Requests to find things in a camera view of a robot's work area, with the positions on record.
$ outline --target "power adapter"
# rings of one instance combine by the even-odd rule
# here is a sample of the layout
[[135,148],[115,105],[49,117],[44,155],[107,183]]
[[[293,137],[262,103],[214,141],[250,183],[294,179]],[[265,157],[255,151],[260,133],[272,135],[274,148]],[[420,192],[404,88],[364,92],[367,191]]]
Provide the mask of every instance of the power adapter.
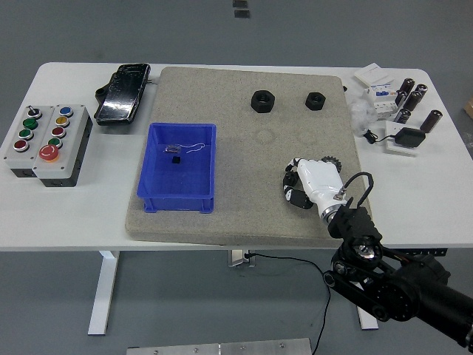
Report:
[[424,139],[426,139],[424,132],[420,129],[408,127],[404,127],[394,136],[394,142],[406,148],[416,148]]

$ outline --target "white table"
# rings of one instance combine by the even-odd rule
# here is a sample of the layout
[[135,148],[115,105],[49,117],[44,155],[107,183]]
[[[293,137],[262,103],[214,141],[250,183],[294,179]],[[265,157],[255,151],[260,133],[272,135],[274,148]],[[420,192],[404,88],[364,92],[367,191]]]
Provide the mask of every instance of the white table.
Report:
[[[152,64],[159,77],[165,64]],[[235,67],[232,70],[336,75],[348,87],[347,98],[361,94],[353,77],[357,68]],[[9,141],[26,105],[85,104],[92,116],[98,103],[94,93],[106,84],[118,64],[48,63],[41,66],[15,117]],[[429,76],[422,70],[390,69],[399,87],[407,78],[426,84],[428,93],[409,119],[420,126],[430,110],[443,113],[416,158],[387,154],[383,144],[369,145],[356,138],[361,168],[371,172],[375,188],[369,199],[372,218],[383,234],[384,245],[397,248],[472,247],[473,163]],[[125,230],[126,208],[145,139],[147,121],[156,94],[148,85],[135,122],[125,135],[113,127],[94,125],[78,185],[45,188],[37,179],[17,178],[0,164],[0,251],[100,251],[101,277],[92,312],[90,334],[104,334],[112,295],[118,252],[128,250],[227,250],[253,246],[208,246],[140,242]],[[383,136],[384,122],[372,131]],[[5,146],[0,148],[3,154]],[[20,232],[27,228],[31,232]],[[258,249],[280,249],[258,246]]]

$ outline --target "yellow button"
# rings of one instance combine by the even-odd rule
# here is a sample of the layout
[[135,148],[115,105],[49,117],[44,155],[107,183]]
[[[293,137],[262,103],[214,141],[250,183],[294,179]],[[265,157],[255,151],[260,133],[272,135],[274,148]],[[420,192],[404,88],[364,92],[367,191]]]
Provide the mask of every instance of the yellow button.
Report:
[[58,125],[60,127],[65,127],[68,124],[69,124],[69,120],[65,116],[61,116],[61,117],[56,118],[56,125]]

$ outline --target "control box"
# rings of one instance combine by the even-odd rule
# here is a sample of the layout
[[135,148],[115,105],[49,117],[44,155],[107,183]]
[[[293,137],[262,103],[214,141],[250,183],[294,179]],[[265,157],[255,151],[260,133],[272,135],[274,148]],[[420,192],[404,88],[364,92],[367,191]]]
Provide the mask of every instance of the control box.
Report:
[[33,171],[47,187],[73,187],[92,131],[84,105],[57,105],[41,142]]
[[19,178],[37,177],[46,187],[73,187],[92,131],[84,105],[29,106],[4,156]]
[[28,106],[21,115],[15,136],[7,145],[3,157],[10,170],[19,178],[35,178],[33,164],[42,147],[43,137],[50,124],[53,106]]

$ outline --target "black cable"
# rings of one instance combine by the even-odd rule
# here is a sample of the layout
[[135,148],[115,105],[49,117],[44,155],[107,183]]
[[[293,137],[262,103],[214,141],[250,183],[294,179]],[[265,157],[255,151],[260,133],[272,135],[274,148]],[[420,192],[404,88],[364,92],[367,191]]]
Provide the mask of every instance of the black cable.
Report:
[[372,190],[372,187],[375,185],[375,181],[373,180],[372,175],[369,172],[359,172],[354,174],[350,179],[348,179],[348,181],[344,184],[343,188],[346,189],[358,176],[368,177],[368,188],[361,196],[360,201],[358,201],[356,207],[359,207],[366,200]]
[[375,143],[382,142],[382,141],[384,141],[386,138],[394,138],[394,137],[395,137],[395,135],[387,135],[386,137],[380,139],[379,141],[375,141]]
[[[303,263],[309,263],[309,264],[311,264],[311,265],[313,265],[317,268],[317,270],[320,272],[320,275],[322,276],[322,278],[324,276],[324,272],[319,268],[319,266],[317,264],[315,264],[314,262],[309,261],[309,260],[299,259],[298,257],[274,257],[274,256],[271,256],[271,255],[263,255],[263,254],[259,254],[259,253],[246,253],[245,254],[246,259],[249,259],[249,258],[255,257],[255,256],[267,257],[268,259],[296,260],[296,261],[302,261]],[[324,319],[322,321],[322,328],[320,330],[319,338],[317,339],[317,344],[316,344],[316,347],[314,348],[314,350],[312,352],[312,355],[314,355],[316,353],[317,349],[319,348],[320,339],[321,339],[322,333],[324,332],[324,329],[325,329],[325,320],[327,318],[328,305],[330,304],[330,298],[331,298],[330,288],[325,284],[325,282],[324,282],[324,285],[327,288],[327,292],[328,292],[327,304],[325,305]]]
[[379,142],[384,141],[387,138],[394,138],[395,137],[394,135],[387,135],[386,137],[384,137],[384,138],[382,138],[378,141],[378,136],[375,135],[373,132],[371,132],[369,129],[367,130],[367,132],[363,136],[367,139],[369,144],[379,143]]

